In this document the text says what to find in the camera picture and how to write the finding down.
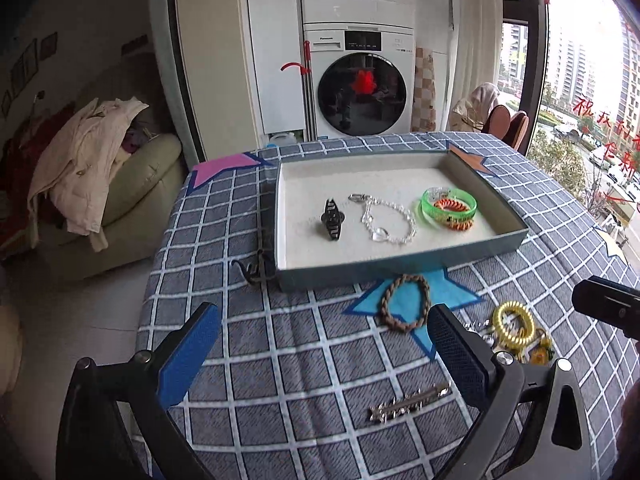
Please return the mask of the person's right hand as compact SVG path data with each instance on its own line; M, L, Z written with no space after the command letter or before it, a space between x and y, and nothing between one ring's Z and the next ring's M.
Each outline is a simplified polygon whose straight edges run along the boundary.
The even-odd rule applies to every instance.
M639 478L639 383L630 389L622 410L622 426L617 437L618 460L615 479Z

